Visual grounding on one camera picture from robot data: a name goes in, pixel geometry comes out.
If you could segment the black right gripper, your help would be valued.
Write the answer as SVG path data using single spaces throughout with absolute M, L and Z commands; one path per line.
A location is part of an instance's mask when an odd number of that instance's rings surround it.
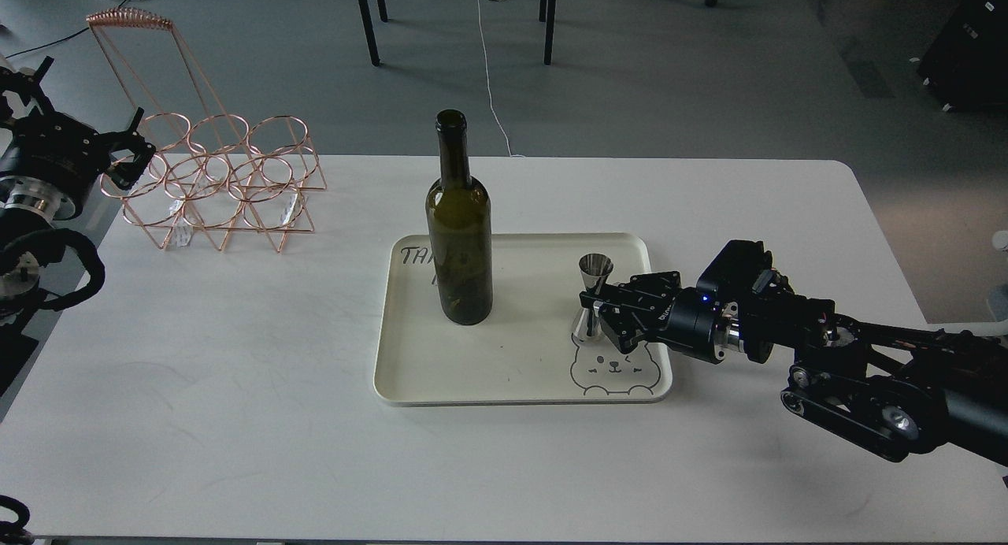
M 659 342 L 700 361 L 723 361 L 716 338 L 728 301 L 725 278 L 704 272 L 694 287 L 681 287 L 678 272 L 641 273 L 626 283 L 600 280 L 591 293 L 600 294 L 600 304 L 583 301 L 580 340 L 606 336 L 620 354 Z

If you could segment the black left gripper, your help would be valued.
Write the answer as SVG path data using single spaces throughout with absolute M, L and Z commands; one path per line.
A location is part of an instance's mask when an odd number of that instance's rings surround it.
M 2 128 L 12 136 L 2 155 L 2 208 L 68 220 L 82 214 L 100 176 L 131 190 L 156 147 L 139 133 L 143 108 L 137 108 L 126 129 L 106 133 L 55 110 L 41 89 L 53 63 L 46 56 L 31 75 L 2 69 L 2 93 L 18 95 L 28 107 L 28 114 L 15 117 L 2 104 Z

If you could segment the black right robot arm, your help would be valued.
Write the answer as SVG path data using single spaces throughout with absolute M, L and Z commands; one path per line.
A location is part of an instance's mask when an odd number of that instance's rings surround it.
M 608 284 L 612 262 L 580 259 L 580 304 L 621 354 L 640 342 L 717 363 L 728 350 L 763 363 L 793 350 L 785 408 L 828 432 L 900 462 L 951 443 L 1007 462 L 1006 348 L 969 331 L 898 328 L 836 312 L 793 291 L 761 241 L 728 241 L 694 287 L 678 272 Z

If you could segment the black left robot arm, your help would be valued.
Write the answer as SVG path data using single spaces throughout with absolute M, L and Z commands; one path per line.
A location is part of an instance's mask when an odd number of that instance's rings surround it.
M 37 347 L 25 335 L 41 310 L 61 311 L 87 301 L 106 279 L 97 247 L 82 233 L 55 222 L 78 217 L 91 188 L 107 176 L 130 191 L 146 171 L 155 147 L 139 133 L 143 111 L 137 109 L 126 129 L 101 133 L 55 110 L 41 82 L 53 58 L 34 72 L 2 69 L 3 93 L 14 93 L 28 107 L 15 117 L 2 103 L 2 127 L 11 133 L 1 165 L 1 380 L 13 383 Z M 75 252 L 89 280 L 80 289 L 57 295 L 41 287 L 41 269 Z

